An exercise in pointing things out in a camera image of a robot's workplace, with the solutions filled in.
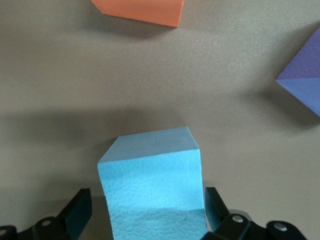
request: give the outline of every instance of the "cube top face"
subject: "cube top face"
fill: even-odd
[[[279,75],[277,80],[320,78],[320,28]]]
[[[138,159],[199,147],[187,127],[119,136],[99,164]]]

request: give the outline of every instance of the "beige surface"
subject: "beige surface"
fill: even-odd
[[[107,239],[96,165],[119,135],[188,126],[230,209],[320,239],[320,119],[275,78],[320,25],[319,0],[186,0],[180,27],[90,0],[0,1],[0,225],[21,231],[79,188]]]

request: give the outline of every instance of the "cube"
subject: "cube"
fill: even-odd
[[[276,81],[320,116],[320,28]]]
[[[187,127],[118,137],[98,163],[114,240],[201,239],[201,169]]]
[[[177,28],[184,0],[92,0],[106,15]]]

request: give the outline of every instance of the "foam texture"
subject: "foam texture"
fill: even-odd
[[[92,0],[103,13],[177,28],[184,0]]]
[[[276,81],[320,116],[320,28]]]
[[[98,163],[114,240],[208,231],[200,150],[187,127],[120,136]]]

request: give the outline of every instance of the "light blue foam cube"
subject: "light blue foam cube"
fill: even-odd
[[[98,172],[114,240],[199,240],[208,231],[200,150],[187,127],[118,137]]]

